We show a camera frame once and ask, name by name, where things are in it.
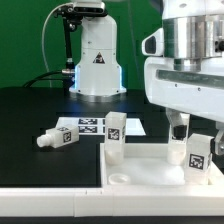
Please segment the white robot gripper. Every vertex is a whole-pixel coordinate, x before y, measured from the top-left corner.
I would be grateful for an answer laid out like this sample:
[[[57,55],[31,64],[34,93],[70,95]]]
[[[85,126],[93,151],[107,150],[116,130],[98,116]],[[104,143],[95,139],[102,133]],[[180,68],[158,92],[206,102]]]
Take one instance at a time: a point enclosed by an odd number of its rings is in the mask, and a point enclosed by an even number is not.
[[[149,102],[167,108],[174,140],[186,137],[179,111],[224,123],[224,57],[203,60],[196,73],[174,71],[172,59],[148,57],[144,82]]]

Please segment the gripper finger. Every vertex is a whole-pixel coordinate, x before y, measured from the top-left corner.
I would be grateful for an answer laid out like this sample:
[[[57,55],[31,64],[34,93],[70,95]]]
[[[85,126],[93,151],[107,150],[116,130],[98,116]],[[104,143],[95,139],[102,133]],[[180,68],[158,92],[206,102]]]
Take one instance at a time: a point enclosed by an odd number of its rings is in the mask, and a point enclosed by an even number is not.
[[[224,155],[224,123],[216,123],[217,135],[215,137],[215,153]]]

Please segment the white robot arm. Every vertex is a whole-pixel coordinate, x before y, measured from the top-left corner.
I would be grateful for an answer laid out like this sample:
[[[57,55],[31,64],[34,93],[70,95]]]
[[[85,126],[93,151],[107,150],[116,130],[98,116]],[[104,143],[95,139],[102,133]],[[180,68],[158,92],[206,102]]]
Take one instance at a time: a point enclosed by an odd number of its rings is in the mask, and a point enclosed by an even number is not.
[[[162,27],[142,41],[148,100],[166,108],[172,136],[186,130],[182,112],[216,122],[215,153],[224,154],[224,0],[152,0]],[[84,16],[81,61],[71,91],[94,100],[125,90],[116,63],[116,23],[102,0],[73,0]]]

